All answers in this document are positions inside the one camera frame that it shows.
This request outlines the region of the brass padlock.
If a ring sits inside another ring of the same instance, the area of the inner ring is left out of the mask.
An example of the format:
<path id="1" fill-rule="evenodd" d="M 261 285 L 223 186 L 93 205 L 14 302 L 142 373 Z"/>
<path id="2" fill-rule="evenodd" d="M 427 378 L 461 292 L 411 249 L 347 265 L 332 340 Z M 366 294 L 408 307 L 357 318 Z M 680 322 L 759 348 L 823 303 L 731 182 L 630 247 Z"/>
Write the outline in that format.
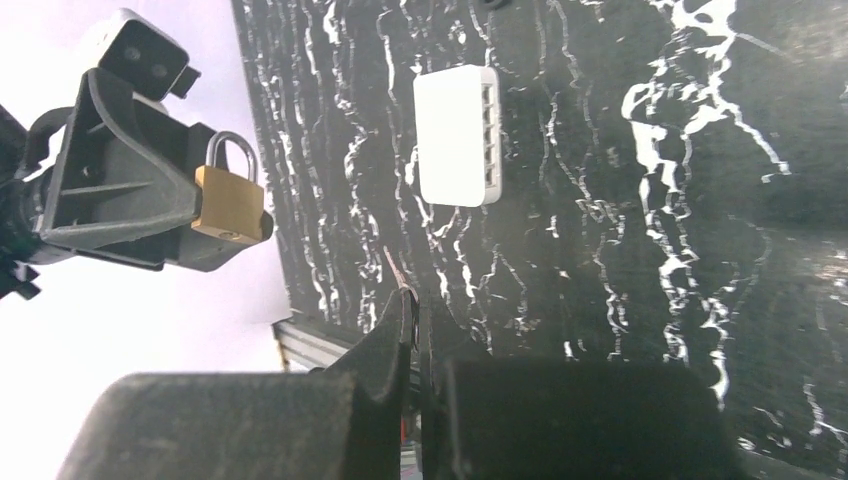
<path id="1" fill-rule="evenodd" d="M 227 142 L 244 153 L 246 177 L 218 166 L 218 150 Z M 258 163 L 255 150 L 241 135 L 219 131 L 210 138 L 205 163 L 195 170 L 202 194 L 200 213 L 191 223 L 195 232 L 243 245 L 264 240 L 264 190 L 257 183 Z"/>

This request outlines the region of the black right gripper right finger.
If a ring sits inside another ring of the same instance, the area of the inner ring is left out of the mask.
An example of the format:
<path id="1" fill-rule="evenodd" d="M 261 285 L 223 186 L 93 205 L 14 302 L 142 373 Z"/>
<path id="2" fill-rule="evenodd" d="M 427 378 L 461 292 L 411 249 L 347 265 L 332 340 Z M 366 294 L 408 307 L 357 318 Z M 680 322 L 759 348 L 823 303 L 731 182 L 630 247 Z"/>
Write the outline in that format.
<path id="1" fill-rule="evenodd" d="M 419 307 L 428 479 L 743 479 L 711 391 L 664 363 L 494 357 Z"/>

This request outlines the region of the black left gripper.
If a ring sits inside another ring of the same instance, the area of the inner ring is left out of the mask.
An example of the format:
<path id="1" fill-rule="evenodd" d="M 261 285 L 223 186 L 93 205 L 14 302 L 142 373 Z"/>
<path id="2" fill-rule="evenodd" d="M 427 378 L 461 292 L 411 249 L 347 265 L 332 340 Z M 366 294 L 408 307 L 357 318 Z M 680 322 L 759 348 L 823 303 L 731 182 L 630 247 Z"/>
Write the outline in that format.
<path id="1" fill-rule="evenodd" d="M 53 171 L 41 171 L 66 124 Z M 28 129 L 2 109 L 1 296 L 38 295 L 34 267 L 70 258 L 61 247 L 95 250 L 190 224 L 201 137 L 101 68 L 82 76 L 73 110 L 50 110 Z"/>

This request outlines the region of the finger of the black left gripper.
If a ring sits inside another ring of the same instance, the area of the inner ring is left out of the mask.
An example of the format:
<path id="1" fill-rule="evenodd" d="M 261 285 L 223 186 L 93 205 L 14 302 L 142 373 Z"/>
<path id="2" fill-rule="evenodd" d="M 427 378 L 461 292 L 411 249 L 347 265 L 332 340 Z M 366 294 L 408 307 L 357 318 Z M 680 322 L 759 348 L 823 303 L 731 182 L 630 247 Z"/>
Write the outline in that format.
<path id="1" fill-rule="evenodd" d="M 188 129 L 186 158 L 180 167 L 193 180 L 195 170 L 205 163 L 207 143 L 218 131 L 197 123 Z M 218 150 L 218 166 L 246 177 L 247 161 L 244 153 L 233 143 L 227 142 Z M 96 249 L 77 250 L 79 256 L 103 260 L 122 266 L 151 271 L 160 271 L 167 264 L 200 272 L 211 272 L 240 252 L 254 245 L 228 242 L 195 232 L 191 220 L 186 225 L 145 238 L 116 242 Z M 274 226 L 271 215 L 264 210 L 264 241 L 271 236 Z"/>

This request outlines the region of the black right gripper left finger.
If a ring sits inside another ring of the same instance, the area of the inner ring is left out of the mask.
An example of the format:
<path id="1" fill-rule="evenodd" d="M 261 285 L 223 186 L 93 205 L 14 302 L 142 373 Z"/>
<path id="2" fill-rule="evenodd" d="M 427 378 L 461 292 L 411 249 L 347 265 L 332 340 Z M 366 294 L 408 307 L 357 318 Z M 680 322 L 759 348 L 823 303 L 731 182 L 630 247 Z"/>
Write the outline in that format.
<path id="1" fill-rule="evenodd" d="M 417 305 L 316 373 L 132 374 L 98 398 L 62 479 L 396 479 Z"/>

